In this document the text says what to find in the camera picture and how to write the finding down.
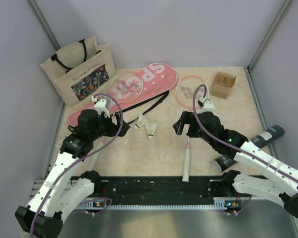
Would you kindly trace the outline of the black shuttlecock tube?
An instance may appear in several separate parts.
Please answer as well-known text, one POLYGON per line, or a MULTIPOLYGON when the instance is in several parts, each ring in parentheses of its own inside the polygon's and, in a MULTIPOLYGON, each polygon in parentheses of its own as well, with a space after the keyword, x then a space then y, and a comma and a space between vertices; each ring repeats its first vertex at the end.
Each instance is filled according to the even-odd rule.
MULTIPOLYGON (((276 141, 277 139, 284 136, 285 131, 279 125, 274 125, 265 131, 261 132, 260 134, 252 137, 250 141, 252 141, 257 147, 260 149, 271 144, 272 142, 276 141)), ((212 160, 211 164, 213 165, 214 169, 222 173, 228 168, 232 167, 237 163, 236 160, 229 158, 228 156, 221 155, 212 160)))

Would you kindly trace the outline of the white shuttlecock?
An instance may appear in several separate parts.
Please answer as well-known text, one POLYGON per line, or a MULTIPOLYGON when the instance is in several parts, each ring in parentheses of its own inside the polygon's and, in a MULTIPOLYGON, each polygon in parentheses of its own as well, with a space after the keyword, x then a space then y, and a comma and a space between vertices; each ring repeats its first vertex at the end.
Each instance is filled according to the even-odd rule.
POLYGON ((157 124, 154 122, 147 122, 146 123, 146 130, 147 130, 147 136, 149 140, 153 139, 154 133, 157 129, 157 124))
POLYGON ((144 126, 148 122, 148 119, 144 115, 139 115, 137 122, 134 125, 134 129, 139 129, 140 127, 144 126))

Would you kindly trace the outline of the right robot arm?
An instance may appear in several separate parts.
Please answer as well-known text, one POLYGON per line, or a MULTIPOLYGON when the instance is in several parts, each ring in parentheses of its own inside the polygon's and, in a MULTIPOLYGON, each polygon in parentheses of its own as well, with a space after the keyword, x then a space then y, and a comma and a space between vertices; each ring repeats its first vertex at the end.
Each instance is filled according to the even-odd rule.
POLYGON ((183 111, 172 127, 176 134, 181 135, 186 124, 189 125, 187 136, 203 139, 218 153, 246 164, 264 176, 259 179, 229 171, 226 181, 222 183, 225 195, 246 193, 262 197, 282 206, 298 218, 297 169, 267 154, 239 132, 224 128, 219 117, 212 112, 196 114, 183 111))

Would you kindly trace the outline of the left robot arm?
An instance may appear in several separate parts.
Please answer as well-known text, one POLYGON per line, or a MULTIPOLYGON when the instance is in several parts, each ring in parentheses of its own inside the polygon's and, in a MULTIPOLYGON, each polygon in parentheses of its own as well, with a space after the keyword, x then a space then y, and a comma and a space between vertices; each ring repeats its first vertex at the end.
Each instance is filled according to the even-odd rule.
POLYGON ((116 123, 104 112, 93 109, 81 112, 77 126, 63 141, 41 188, 26 206, 18 207, 15 212, 22 230, 30 237, 56 238, 67 217, 80 203, 89 195, 96 197, 102 193, 103 185, 97 181, 99 174, 95 171, 82 174, 69 191, 65 188, 75 170, 92 154, 95 140, 104 136, 114 140, 130 129, 122 113, 116 113, 115 117, 116 123))

